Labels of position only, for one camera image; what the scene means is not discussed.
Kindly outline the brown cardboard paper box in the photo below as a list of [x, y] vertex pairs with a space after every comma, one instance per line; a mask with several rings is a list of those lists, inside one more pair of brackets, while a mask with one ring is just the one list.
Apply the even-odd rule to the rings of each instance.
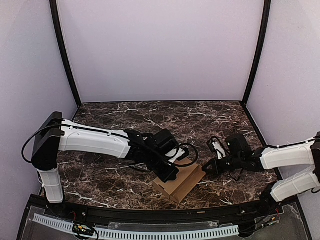
[[167, 199], [180, 204], [206, 173], [202, 170], [202, 166], [197, 163], [188, 167], [178, 167], [178, 169], [176, 180], [164, 183], [157, 177], [152, 185]]

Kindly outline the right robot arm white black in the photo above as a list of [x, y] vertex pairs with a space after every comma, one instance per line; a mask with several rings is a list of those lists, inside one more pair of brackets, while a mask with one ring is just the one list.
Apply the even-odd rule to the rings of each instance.
[[241, 169], [263, 172], [281, 167], [307, 165], [303, 171], [283, 180], [270, 183], [260, 195], [260, 200], [280, 203], [292, 196], [307, 191], [320, 191], [320, 136], [287, 145], [267, 145], [252, 150], [242, 134], [234, 134], [225, 139], [223, 147], [217, 137], [207, 141], [216, 158], [208, 161], [202, 170], [217, 177]]

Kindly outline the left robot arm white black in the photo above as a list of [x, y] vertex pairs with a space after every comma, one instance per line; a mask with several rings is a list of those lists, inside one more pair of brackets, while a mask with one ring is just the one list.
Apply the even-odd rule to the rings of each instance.
[[174, 163], [185, 153], [167, 129], [157, 134], [130, 129], [107, 130], [63, 119], [58, 111], [29, 139], [34, 143], [28, 163], [38, 171], [46, 199], [51, 204], [64, 201], [57, 161], [59, 152], [88, 152], [143, 163], [164, 183], [177, 178], [179, 170]]

